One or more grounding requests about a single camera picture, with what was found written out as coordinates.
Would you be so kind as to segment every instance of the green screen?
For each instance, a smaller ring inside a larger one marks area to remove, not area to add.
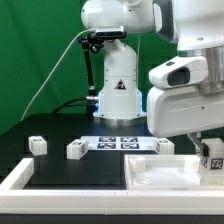
[[[1,0],[0,12],[0,134],[18,123],[22,114],[71,40],[84,29],[84,0]],[[137,49],[138,36],[126,44]],[[141,35],[139,89],[144,104],[151,87],[148,72],[176,55],[176,46],[154,33]],[[98,90],[103,86],[103,52],[91,55]],[[62,103],[88,93],[85,61],[76,42],[28,115],[50,113]],[[84,113],[84,109],[63,110]]]

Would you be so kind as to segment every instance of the warning label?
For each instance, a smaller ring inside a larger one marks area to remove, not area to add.
[[[126,87],[124,85],[124,82],[122,80],[120,80],[117,84],[117,86],[115,87],[115,89],[120,89],[120,90],[125,90]]]

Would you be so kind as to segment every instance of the black cable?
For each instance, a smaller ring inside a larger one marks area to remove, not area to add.
[[[69,101],[63,103],[60,107],[58,107],[55,110],[53,110],[52,114],[57,114],[61,109],[63,109],[64,107],[68,106],[69,104],[75,103],[75,102],[78,102],[78,101],[82,101],[82,100],[86,100],[86,97],[80,97],[80,98],[76,98],[76,99],[73,99],[73,100],[69,100]]]
[[[64,106],[64,108],[66,107],[86,107],[87,104],[72,104],[72,105],[67,105],[67,106]]]
[[[90,60],[90,43],[87,37],[79,37],[79,43],[82,44],[85,62],[86,62],[86,71],[87,71],[87,78],[88,78],[88,84],[89,84],[89,95],[96,95],[96,90],[94,86],[94,80],[93,80],[93,73],[92,73],[92,65]]]

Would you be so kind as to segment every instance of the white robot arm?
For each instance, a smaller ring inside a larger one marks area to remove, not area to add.
[[[124,28],[128,33],[154,29],[152,0],[91,0],[82,9],[86,28],[96,28],[100,35]],[[137,88],[137,55],[120,40],[104,42],[104,87],[99,92],[94,120],[114,126],[145,122],[142,94]]]
[[[155,31],[178,44],[178,56],[149,73],[155,87],[148,94],[147,120],[154,136],[224,126],[224,1],[90,0],[83,7],[82,19],[87,28]],[[121,103],[118,95],[117,105]]]
[[[224,1],[172,0],[170,10],[178,57],[149,73],[149,130],[170,137],[223,127]]]

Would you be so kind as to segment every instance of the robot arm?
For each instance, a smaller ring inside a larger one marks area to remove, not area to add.
[[[127,33],[154,30],[152,0],[89,0],[81,17],[86,28],[123,26]]]
[[[160,138],[224,126],[224,2],[172,3],[178,57],[149,73],[148,126]]]
[[[87,28],[155,31],[178,43],[178,57],[149,73],[148,127],[160,138],[224,126],[223,17],[220,0],[90,0],[82,10]]]

